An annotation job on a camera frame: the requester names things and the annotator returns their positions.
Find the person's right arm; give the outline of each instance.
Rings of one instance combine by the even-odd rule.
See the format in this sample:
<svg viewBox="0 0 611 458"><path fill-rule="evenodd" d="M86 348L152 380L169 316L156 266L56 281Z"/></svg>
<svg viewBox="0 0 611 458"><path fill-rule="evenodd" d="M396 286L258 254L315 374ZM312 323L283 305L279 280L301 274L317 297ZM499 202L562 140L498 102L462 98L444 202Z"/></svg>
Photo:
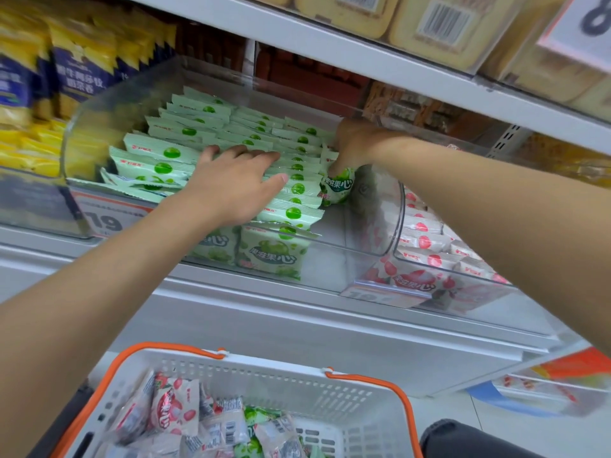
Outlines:
<svg viewBox="0 0 611 458"><path fill-rule="evenodd" d="M611 357L611 191L345 120L329 170L374 163L502 276Z"/></svg>

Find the basket handle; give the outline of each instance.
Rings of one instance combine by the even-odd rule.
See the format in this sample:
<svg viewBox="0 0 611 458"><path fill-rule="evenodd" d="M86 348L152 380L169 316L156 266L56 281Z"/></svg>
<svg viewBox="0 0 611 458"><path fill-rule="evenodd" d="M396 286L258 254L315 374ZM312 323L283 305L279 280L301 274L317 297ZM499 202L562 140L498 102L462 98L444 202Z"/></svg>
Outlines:
<svg viewBox="0 0 611 458"><path fill-rule="evenodd" d="M331 379L343 379L346 381L359 381L366 384L374 384L376 386L386 387L386 389L390 389L397 394L399 400L401 400L401 403L403 404L403 408L405 409L405 416L408 419L409 441L412 444L414 458L423 458L422 449L420 448L420 443L418 442L418 431L416 430L416 420L414 419L412 404L409 401L408 396L405 395L405 392L403 392L398 385L382 379L377 379L375 377L361 376L360 374L335 374L333 371L333 368L329 366L327 369L325 369L325 376Z"/></svg>
<svg viewBox="0 0 611 458"><path fill-rule="evenodd" d="M76 436L82 429L85 422L91 413L95 410L96 406L102 400L106 389L110 385L112 378L117 373L117 370L121 366L121 364L126 361L131 355L135 354L139 350L144 349L162 349L162 350L178 350L180 352L188 352L190 354L202 355L203 357L213 358L215 360L222 360L227 356L227 354L215 354L214 352L208 352L207 350L198 349L193 346L185 346L182 344L169 344L169 343L158 343L158 342L144 342L140 344L136 344L134 346L128 347L123 352L118 354L116 358L112 361L111 365L108 367L108 371L100 381L100 385L95 390L94 394L91 396L85 407L81 410L78 416L74 419L74 421L68 426L66 432L57 443L57 446L53 450L50 458L64 458L65 454L68 451L68 448L72 445L73 441L76 439ZM223 347L219 347L218 352L226 352Z"/></svg>

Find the shopping basket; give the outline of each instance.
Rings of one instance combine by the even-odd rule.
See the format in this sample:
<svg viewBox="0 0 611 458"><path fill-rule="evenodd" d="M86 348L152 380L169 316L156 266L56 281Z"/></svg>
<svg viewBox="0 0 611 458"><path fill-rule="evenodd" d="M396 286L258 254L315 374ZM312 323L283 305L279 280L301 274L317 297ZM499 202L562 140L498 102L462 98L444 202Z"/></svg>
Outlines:
<svg viewBox="0 0 611 458"><path fill-rule="evenodd" d="M409 400L390 382L164 343L137 344L117 356L52 457L93 457L148 368L199 379L214 398L239 395L247 405L290 413L304 443L327 458L410 458L412 452L422 458Z"/></svg>

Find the white metal shelf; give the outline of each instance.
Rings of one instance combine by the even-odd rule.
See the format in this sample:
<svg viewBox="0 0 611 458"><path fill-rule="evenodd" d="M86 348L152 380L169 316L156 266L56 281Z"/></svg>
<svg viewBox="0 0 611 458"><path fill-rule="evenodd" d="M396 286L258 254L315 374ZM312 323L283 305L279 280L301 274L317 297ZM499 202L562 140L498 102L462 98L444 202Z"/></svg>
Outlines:
<svg viewBox="0 0 611 458"><path fill-rule="evenodd" d="M251 0L132 0L611 154L611 125Z"/></svg>

